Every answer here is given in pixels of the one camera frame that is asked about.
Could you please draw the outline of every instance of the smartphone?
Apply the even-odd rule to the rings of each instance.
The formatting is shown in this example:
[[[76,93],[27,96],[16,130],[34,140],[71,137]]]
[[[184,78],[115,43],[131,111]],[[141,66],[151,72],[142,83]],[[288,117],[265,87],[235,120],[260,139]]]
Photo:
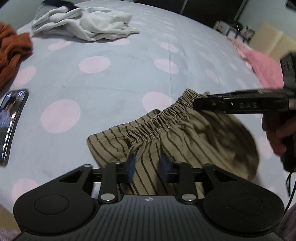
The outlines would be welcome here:
[[[28,99],[26,89],[8,92],[0,106],[0,165],[8,163],[12,138],[22,109]]]

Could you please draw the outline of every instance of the wooden floor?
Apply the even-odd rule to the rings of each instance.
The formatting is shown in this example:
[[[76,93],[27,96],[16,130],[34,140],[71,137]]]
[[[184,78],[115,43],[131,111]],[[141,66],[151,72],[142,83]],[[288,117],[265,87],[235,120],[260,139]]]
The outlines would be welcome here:
[[[0,228],[19,230],[13,215],[0,205]]]

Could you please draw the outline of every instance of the orange cloth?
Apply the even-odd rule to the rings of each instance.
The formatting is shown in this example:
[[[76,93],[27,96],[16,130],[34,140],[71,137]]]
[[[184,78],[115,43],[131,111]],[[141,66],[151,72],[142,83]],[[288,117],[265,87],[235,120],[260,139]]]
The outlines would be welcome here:
[[[21,56],[32,53],[32,50],[29,33],[17,35],[9,24],[0,23],[0,89],[17,72],[17,63]]]

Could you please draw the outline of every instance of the round pad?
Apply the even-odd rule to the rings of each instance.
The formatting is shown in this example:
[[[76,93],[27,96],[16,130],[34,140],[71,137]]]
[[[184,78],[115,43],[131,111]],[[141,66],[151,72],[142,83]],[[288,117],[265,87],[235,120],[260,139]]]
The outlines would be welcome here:
[[[94,202],[75,184],[55,182],[22,195],[13,213],[22,231],[58,235],[84,225],[94,213]]]
[[[35,202],[35,208],[43,214],[58,214],[69,206],[69,200],[61,195],[47,195]]]
[[[271,231],[284,214],[284,205],[277,195],[240,181],[220,183],[206,195],[203,208],[220,228],[249,235]]]

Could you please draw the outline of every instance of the logo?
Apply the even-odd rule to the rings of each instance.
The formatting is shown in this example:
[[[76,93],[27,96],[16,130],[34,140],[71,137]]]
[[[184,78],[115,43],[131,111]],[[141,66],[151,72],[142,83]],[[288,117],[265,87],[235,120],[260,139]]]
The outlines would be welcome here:
[[[151,198],[151,197],[147,197],[147,198],[145,198],[145,201],[147,201],[147,202],[151,202],[151,201],[153,201],[154,199],[153,198]]]
[[[241,109],[257,109],[257,103],[256,102],[252,102],[252,103],[240,103],[239,107]]]

